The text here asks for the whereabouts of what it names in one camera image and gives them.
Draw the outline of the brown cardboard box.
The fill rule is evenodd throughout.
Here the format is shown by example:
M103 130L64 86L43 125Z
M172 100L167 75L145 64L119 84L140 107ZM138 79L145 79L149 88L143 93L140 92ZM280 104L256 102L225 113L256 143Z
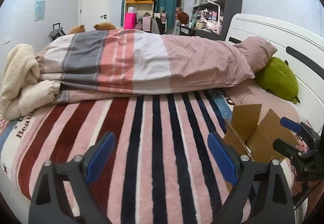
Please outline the brown cardboard box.
M268 163L272 159L283 161L285 157L273 149L273 142L281 138L292 146L298 141L295 135L280 124L279 116L272 110L261 115L261 104L235 105L231 120L226 120L223 140L232 146L239 155L247 155L253 161Z

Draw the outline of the green plush toy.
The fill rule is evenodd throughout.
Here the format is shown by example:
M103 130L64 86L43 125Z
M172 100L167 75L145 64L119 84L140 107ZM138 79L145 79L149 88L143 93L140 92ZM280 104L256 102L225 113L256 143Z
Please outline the green plush toy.
M267 92L296 105L300 103L299 85L287 63L277 57L271 57L267 65L255 74L255 81Z

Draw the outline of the striped pink fleece blanket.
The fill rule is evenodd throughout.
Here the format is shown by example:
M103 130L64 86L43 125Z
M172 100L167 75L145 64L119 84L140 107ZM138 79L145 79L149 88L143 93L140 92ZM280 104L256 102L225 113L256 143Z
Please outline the striped pink fleece blanket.
M84 101L1 121L1 195L21 223L43 163L70 161L106 131L116 144L91 190L113 223L211 223L228 196L208 146L233 102L221 90Z

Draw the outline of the pink striped pillow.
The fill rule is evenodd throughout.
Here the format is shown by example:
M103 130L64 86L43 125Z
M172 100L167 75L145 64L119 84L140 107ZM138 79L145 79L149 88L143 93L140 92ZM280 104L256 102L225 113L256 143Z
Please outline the pink striped pillow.
M234 46L246 57L253 73L263 69L277 52L272 43L256 36L250 36Z

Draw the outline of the folded pink grey duvet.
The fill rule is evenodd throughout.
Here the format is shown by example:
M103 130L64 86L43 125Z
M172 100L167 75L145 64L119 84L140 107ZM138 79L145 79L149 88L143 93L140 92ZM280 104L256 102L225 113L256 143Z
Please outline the folded pink grey duvet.
M233 87L254 78L246 57L232 45L133 29L65 35L36 59L40 80L108 93L162 95Z

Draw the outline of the cream fluffy blanket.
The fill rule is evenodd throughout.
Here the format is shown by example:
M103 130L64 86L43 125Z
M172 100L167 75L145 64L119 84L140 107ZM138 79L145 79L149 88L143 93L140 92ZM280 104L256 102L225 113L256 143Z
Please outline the cream fluffy blanket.
M60 83L39 81L40 68L32 46L16 45L7 56L1 87L1 116L15 120L53 103Z

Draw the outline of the brown teddy bear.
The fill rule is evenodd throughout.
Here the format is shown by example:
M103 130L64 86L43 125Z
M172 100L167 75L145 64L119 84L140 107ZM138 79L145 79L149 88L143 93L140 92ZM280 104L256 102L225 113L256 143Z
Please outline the brown teddy bear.
M75 26L73 28L71 28L71 30L69 31L69 35L71 34L78 34L78 33L84 33L85 30L85 26L84 25L79 25L79 26Z
M95 30L102 30L102 31L116 30L116 26L110 22L102 22L94 25L93 27Z

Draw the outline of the black suitcase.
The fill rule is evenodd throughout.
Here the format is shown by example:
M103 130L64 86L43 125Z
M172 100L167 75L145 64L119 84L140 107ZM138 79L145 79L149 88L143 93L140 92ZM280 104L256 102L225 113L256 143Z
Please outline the black suitcase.
M63 27L60 26L60 23L53 24L53 30L49 33L48 38L51 42L58 39L61 36L66 35L63 30Z

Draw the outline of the pink bag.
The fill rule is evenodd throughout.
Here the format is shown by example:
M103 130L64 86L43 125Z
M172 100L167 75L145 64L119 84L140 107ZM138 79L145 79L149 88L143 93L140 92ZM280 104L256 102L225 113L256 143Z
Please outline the pink bag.
M126 13L124 20L124 29L133 29L137 23L136 13Z

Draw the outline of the yellow wooden shelf unit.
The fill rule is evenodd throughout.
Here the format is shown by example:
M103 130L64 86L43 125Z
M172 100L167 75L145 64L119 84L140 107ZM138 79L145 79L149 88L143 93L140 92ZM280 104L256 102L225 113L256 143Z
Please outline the yellow wooden shelf unit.
M126 13L136 13L136 24L141 23L142 30L145 32L151 33L153 30L153 12L153 0L125 0L124 2L124 20Z

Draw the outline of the dark grey bookshelf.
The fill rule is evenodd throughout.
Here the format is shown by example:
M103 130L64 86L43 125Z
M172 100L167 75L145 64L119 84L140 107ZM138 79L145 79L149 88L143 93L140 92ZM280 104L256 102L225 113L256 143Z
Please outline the dark grey bookshelf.
M233 16L241 13L242 0L194 0L188 24L176 25L176 34L224 41Z

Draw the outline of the white door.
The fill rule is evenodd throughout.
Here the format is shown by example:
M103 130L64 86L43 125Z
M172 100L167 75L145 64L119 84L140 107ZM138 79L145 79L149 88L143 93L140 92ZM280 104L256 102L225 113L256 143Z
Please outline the white door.
M109 21L110 0L81 0L80 21L86 31L94 30L94 25Z

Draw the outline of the light blue wall poster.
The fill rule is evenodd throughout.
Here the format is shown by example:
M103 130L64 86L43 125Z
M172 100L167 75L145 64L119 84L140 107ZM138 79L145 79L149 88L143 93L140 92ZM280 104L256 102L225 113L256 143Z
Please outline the light blue wall poster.
M35 21L45 20L46 2L36 1L35 4Z

